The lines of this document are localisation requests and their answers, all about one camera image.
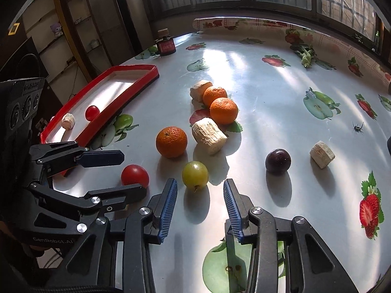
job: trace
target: red tray rim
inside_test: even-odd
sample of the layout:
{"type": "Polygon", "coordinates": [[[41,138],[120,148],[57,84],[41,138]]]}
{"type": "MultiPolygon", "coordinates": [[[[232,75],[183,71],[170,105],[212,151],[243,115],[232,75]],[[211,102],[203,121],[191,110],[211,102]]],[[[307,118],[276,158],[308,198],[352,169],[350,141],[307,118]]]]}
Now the red tray rim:
{"type": "Polygon", "coordinates": [[[49,121],[45,129],[40,134],[41,143],[45,144],[50,132],[61,122],[63,116],[68,113],[93,87],[98,85],[103,79],[117,71],[148,70],[144,76],[136,80],[128,89],[113,100],[100,114],[91,121],[79,134],[76,141],[79,146],[85,147],[106,122],[128,101],[134,98],[146,85],[159,77],[158,68],[149,64],[119,65],[113,66],[104,71],[93,81],[81,89],[71,100],[62,106],[56,115],[49,121]]]}

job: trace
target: table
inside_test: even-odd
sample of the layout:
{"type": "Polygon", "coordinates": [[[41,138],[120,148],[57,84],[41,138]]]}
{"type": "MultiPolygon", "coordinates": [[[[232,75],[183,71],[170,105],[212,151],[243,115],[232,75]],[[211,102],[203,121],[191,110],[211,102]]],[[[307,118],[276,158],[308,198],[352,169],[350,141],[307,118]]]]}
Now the table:
{"type": "MultiPolygon", "coordinates": [[[[209,292],[202,265],[224,237],[226,178],[275,217],[306,217],[359,292],[367,292],[391,263],[391,158],[386,145],[391,134],[391,76],[354,47],[292,24],[210,18],[196,19],[193,26],[198,33],[175,39],[175,54],[144,52],[124,63],[156,65],[160,78],[122,112],[132,115],[139,126],[104,148],[122,150],[123,165],[77,167],[66,178],[56,177],[55,189],[79,197],[88,190],[117,186],[122,169],[138,164],[148,171],[150,184],[147,197],[130,207],[134,210],[160,193],[169,177],[178,181],[169,236],[161,246],[151,245],[158,293],[209,292]],[[307,69],[293,51],[301,44],[313,45],[317,54],[307,69]],[[192,102],[189,89],[202,79],[225,88],[240,109],[240,127],[227,132],[226,145],[213,156],[196,145],[189,124],[190,116],[202,109],[192,102]],[[316,91],[331,99],[332,117],[325,117],[328,110],[319,114],[304,105],[304,98],[312,98],[316,91]],[[362,131],[355,131],[353,125],[362,123],[362,131]],[[167,126],[180,127],[188,136],[186,153],[178,159],[161,157],[156,150],[156,136],[167,126]],[[309,155],[318,141],[336,155],[322,170],[309,155]],[[286,149],[292,157],[291,168],[281,177],[268,174],[264,165],[266,155],[276,148],[286,149]],[[195,195],[181,180],[181,171],[191,160],[203,162],[210,175],[208,188],[195,195]],[[384,215],[379,214],[376,240],[366,236],[359,219],[360,202],[369,183],[375,184],[371,176],[363,183],[362,195],[362,182],[371,172],[384,215]]],[[[283,284],[279,291],[284,292],[283,284]]]]}

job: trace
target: dark purple grape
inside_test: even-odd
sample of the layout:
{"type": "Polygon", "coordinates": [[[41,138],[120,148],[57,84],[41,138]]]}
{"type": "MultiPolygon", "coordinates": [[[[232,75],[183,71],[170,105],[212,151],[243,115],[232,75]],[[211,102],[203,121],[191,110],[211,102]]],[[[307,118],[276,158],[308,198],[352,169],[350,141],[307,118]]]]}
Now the dark purple grape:
{"type": "Polygon", "coordinates": [[[282,174],[291,167],[291,156],[284,149],[271,151],[265,160],[266,170],[272,174],[282,174]]]}

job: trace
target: camera lens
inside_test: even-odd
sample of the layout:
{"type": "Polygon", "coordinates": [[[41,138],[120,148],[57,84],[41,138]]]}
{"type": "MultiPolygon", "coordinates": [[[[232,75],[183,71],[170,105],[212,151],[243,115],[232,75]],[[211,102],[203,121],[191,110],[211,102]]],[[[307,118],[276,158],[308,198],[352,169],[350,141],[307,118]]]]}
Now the camera lens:
{"type": "Polygon", "coordinates": [[[9,126],[11,130],[16,126],[19,120],[19,105],[16,105],[11,113],[11,119],[9,121],[9,126]]]}
{"type": "Polygon", "coordinates": [[[35,109],[38,106],[38,100],[40,99],[39,95],[36,95],[33,102],[33,109],[35,109]]]}
{"type": "Polygon", "coordinates": [[[25,104],[23,105],[23,114],[22,114],[23,119],[26,119],[27,116],[29,115],[30,108],[31,108],[31,97],[28,96],[25,101],[25,104]]]}

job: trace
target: red tray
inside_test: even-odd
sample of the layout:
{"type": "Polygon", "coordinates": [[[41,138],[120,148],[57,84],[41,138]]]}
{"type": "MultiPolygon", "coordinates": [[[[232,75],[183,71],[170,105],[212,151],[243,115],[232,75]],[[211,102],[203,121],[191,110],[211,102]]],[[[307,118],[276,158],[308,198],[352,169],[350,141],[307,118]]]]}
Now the red tray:
{"type": "Polygon", "coordinates": [[[151,82],[159,78],[155,65],[114,66],[96,77],[80,90],[50,120],[41,133],[41,143],[77,141],[86,147],[98,131],[130,100],[151,82]],[[100,114],[91,122],[85,119],[85,110],[95,105],[100,114]],[[71,130],[61,127],[66,113],[75,117],[75,126],[71,130]]]}

